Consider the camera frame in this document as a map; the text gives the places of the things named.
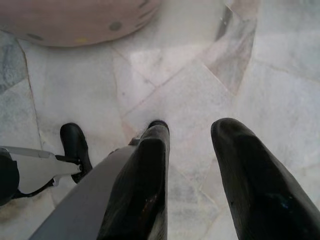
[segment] terracotta pot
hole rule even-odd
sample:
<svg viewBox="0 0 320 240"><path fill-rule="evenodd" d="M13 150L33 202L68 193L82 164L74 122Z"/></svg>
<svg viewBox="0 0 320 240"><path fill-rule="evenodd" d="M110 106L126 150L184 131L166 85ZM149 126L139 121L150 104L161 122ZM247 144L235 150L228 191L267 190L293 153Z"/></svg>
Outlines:
<svg viewBox="0 0 320 240"><path fill-rule="evenodd" d="M0 29L59 47L121 38L145 26L162 0L0 0Z"/></svg>

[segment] clay pot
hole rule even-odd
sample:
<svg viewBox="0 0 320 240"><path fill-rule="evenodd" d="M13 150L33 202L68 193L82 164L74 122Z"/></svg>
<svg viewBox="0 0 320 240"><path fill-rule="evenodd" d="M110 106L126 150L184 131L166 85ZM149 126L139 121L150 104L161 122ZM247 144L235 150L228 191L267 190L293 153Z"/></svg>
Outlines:
<svg viewBox="0 0 320 240"><path fill-rule="evenodd" d="M162 0L0 0L0 29L59 47L95 44L142 28Z"/></svg>

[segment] marble floor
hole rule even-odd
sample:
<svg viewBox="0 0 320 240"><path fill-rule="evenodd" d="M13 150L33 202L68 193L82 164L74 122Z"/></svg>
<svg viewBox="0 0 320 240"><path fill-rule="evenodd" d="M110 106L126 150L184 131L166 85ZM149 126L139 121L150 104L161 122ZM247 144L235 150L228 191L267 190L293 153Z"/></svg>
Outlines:
<svg viewBox="0 0 320 240"><path fill-rule="evenodd" d="M164 0L122 39L43 47L0 32L0 146L63 154L76 122L96 166L154 119L170 127L169 240L236 240L211 124L251 128L320 208L320 1ZM24 240L74 187L0 209L0 239Z"/></svg>

